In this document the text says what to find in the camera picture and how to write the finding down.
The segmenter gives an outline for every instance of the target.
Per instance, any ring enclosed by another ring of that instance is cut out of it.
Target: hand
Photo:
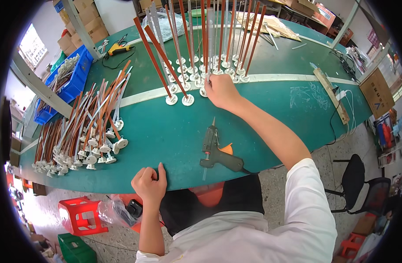
[[[228,74],[211,75],[210,82],[205,80],[205,90],[210,101],[219,108],[234,112],[243,101]]]
[[[136,173],[131,185],[141,197],[144,209],[153,209],[158,212],[167,186],[166,171],[163,164],[159,163],[158,165],[158,181],[156,171],[147,167]]]

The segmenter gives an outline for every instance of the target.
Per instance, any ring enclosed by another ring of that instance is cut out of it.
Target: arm
[[[163,164],[158,165],[157,173],[151,167],[142,168],[132,179],[131,185],[142,198],[142,221],[138,250],[144,253],[164,255],[162,229],[158,220],[160,202],[166,193],[166,171]]]
[[[240,96],[230,76],[211,75],[205,89],[211,102],[248,123],[290,170],[300,160],[311,158],[302,140],[286,125]]]

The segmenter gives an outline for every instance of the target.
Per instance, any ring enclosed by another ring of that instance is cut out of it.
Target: concrete floor
[[[324,146],[312,153],[312,157],[320,172],[324,187],[330,190],[342,191],[341,179],[346,163],[333,163],[334,159],[350,159],[352,154],[358,154],[365,164],[365,180],[381,176],[378,169],[377,154],[373,144],[372,134],[368,133],[364,124],[357,127],[353,135],[333,145]],[[274,229],[284,223],[284,189],[287,169],[269,169],[260,173],[263,206],[269,229]],[[359,195],[353,211],[361,208],[368,191],[365,184]],[[57,204],[60,200],[73,197],[88,196],[92,200],[107,201],[105,194],[75,192],[47,187],[47,196],[35,197],[25,193],[24,212],[38,234],[43,234],[51,242],[57,242],[57,234],[66,233],[59,218]],[[331,209],[341,209],[345,206],[344,199],[327,194]],[[353,230],[357,220],[363,214],[349,215],[348,213],[334,213],[337,228],[335,252],[340,243]],[[82,237],[82,239],[97,253],[99,262],[133,262],[138,249],[139,234],[122,226],[109,225],[109,232]],[[172,238],[163,227],[166,253]]]

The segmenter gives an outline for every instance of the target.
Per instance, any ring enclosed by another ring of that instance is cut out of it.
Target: green plastic crate
[[[97,255],[81,238],[70,233],[58,235],[62,255],[68,263],[97,263]]]

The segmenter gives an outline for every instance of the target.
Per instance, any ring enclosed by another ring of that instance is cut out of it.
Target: window
[[[398,101],[398,99],[402,96],[402,85],[398,88],[396,92],[393,94],[394,102]]]
[[[35,70],[47,53],[47,49],[37,35],[33,24],[30,24],[30,27],[27,29],[27,32],[19,44],[19,53],[32,70]]]

